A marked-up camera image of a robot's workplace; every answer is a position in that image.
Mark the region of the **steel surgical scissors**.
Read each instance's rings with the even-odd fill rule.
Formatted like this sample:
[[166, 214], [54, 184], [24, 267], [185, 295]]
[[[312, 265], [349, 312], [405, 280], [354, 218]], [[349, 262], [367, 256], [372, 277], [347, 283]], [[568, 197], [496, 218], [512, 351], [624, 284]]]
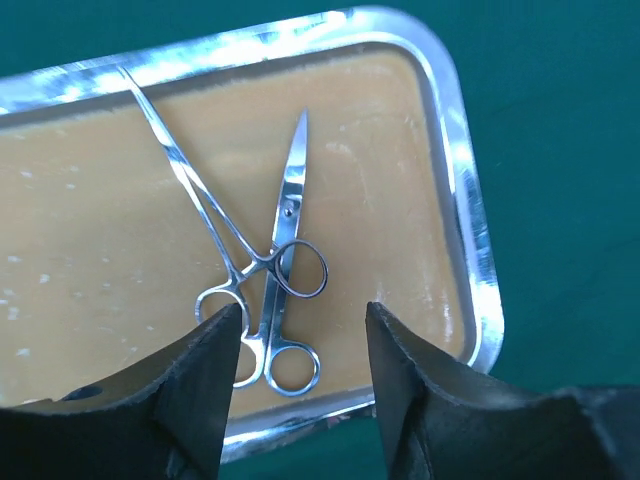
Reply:
[[[275, 211], [271, 237], [273, 249], [297, 238], [302, 210], [307, 167], [308, 110], [299, 117], [286, 160]], [[277, 278], [268, 273], [265, 279], [262, 308], [258, 330], [244, 338], [244, 344], [255, 357], [254, 372], [245, 380], [234, 384], [236, 389], [248, 387], [263, 378], [278, 394], [285, 397], [300, 396], [310, 391], [319, 381], [320, 360], [317, 352], [308, 344], [287, 340], [282, 336], [282, 323], [287, 292]], [[294, 389], [281, 386], [272, 373], [276, 357], [287, 350], [297, 350], [311, 360], [313, 372], [306, 385]]]

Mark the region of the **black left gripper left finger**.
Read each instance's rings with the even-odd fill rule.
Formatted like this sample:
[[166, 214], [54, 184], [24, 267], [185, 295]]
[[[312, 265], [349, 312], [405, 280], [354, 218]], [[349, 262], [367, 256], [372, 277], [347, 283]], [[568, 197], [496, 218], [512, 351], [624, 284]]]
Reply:
[[63, 398], [1, 411], [4, 479], [215, 479], [240, 350], [228, 305]]

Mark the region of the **dark green surgical cloth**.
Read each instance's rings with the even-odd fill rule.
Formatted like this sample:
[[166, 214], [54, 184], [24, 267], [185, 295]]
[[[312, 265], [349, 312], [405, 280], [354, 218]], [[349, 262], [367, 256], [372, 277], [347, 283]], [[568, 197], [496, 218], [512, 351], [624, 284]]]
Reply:
[[[492, 374], [639, 385], [639, 1], [1, 1], [1, 76], [376, 4], [454, 59], [505, 314]], [[219, 479], [386, 479], [375, 420]]]

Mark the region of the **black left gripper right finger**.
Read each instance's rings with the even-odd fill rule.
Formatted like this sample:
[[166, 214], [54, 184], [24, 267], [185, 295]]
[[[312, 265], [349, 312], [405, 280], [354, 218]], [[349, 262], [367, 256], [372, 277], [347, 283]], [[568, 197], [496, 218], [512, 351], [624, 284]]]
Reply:
[[366, 309], [376, 417], [390, 479], [636, 479], [639, 389], [523, 390]]

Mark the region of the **steel hemostat clamp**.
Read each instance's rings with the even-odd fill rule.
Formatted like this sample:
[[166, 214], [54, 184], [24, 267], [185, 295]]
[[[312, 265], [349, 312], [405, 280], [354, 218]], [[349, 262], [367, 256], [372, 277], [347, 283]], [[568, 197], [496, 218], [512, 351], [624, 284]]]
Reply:
[[[224, 211], [213, 193], [205, 186], [201, 177], [193, 168], [184, 152], [179, 147], [175, 138], [172, 136], [170, 130], [159, 115], [158, 111], [155, 109], [152, 102], [148, 99], [148, 97], [143, 93], [141, 88], [135, 82], [129, 71], [122, 66], [119, 66], [117, 70], [123, 77], [124, 81], [127, 84], [127, 87], [138, 102], [139, 107], [146, 117], [146, 120], [156, 139], [164, 149], [175, 177], [187, 192], [189, 198], [196, 208], [196, 211], [203, 220], [210, 236], [214, 240], [214, 243], [218, 249], [218, 252], [227, 271], [227, 280], [224, 283], [214, 287], [210, 287], [202, 291], [196, 297], [194, 305], [194, 314], [196, 320], [198, 322], [204, 321], [204, 317], [202, 315], [202, 304], [205, 299], [217, 293], [224, 293], [231, 296], [240, 305], [242, 310], [243, 328], [248, 329], [250, 315], [248, 304], [241, 291], [241, 284], [248, 280], [252, 275], [262, 270], [266, 270], [270, 274], [274, 275], [277, 278], [277, 281], [281, 288], [290, 295], [308, 299], [321, 294], [328, 283], [328, 263], [325, 256], [320, 252], [320, 250], [309, 241], [297, 237], [296, 239], [285, 243], [281, 247], [277, 247], [275, 249], [271, 247], [271, 252], [267, 255], [259, 254], [251, 246], [251, 244], [241, 233], [241, 231], [236, 227], [231, 217]], [[205, 199], [211, 205], [211, 208], [221, 217], [228, 230], [240, 242], [241, 246], [246, 251], [247, 255], [250, 258], [250, 263], [247, 267], [239, 269], [235, 266], [231, 255], [227, 251], [217, 228], [215, 227], [210, 215], [207, 213], [203, 202], [199, 197], [200, 195], [203, 195], [205, 197]], [[312, 251], [314, 251], [320, 261], [323, 277], [318, 287], [310, 292], [304, 292], [294, 289], [290, 285], [289, 280], [285, 275], [285, 258], [288, 256], [288, 251], [295, 248], [295, 246], [297, 245], [304, 245], [310, 248]]]

